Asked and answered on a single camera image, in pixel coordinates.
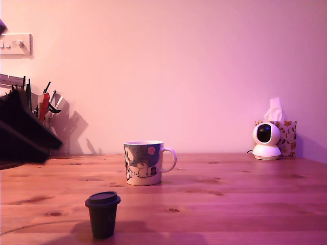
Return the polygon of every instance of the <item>floral tissue box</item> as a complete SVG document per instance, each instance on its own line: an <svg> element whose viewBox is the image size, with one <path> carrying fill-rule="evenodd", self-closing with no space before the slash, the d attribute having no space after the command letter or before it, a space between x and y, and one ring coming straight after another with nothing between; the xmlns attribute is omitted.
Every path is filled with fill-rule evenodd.
<svg viewBox="0 0 327 245"><path fill-rule="evenodd" d="M295 156L296 153L296 125L297 121L255 121L255 125L261 123L275 124L280 132L281 138L277 143L282 156Z"/></svg>

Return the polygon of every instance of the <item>printed mug design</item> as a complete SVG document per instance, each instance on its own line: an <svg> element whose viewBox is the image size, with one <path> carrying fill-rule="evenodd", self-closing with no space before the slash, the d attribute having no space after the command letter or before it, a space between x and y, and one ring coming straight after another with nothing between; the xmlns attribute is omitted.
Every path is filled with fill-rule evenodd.
<svg viewBox="0 0 327 245"><path fill-rule="evenodd" d="M155 165L160 159L160 145L129 145L124 151L127 181L133 177L150 178L158 173Z"/></svg>

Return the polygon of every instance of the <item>white mug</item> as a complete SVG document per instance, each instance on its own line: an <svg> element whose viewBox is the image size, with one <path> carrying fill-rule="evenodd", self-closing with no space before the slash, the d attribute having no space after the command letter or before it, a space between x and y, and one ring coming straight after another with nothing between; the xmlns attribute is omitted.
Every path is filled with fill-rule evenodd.
<svg viewBox="0 0 327 245"><path fill-rule="evenodd" d="M162 168L164 151L174 155L173 165ZM125 170L130 185L154 185L161 182L161 174L171 171L177 163L177 155L171 148L164 148L162 141L131 141L124 143Z"/></svg>

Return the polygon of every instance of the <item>disposable coffee cup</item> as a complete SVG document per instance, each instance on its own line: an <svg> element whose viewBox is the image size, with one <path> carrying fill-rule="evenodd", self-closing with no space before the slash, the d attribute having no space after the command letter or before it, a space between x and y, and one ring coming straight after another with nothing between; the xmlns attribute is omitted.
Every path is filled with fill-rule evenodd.
<svg viewBox="0 0 327 245"><path fill-rule="evenodd" d="M114 191L96 193L85 201L94 238L105 239L113 235L117 205L120 202L121 198Z"/></svg>

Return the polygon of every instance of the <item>white camera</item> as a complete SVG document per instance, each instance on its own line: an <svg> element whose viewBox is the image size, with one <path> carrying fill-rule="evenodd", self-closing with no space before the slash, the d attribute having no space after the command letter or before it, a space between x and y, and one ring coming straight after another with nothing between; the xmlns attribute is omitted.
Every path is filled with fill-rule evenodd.
<svg viewBox="0 0 327 245"><path fill-rule="evenodd" d="M281 137L281 133L274 124L263 122L254 128L252 135L255 143L257 143L252 151L255 158L260 160L276 160L279 158L281 151L276 144Z"/></svg>

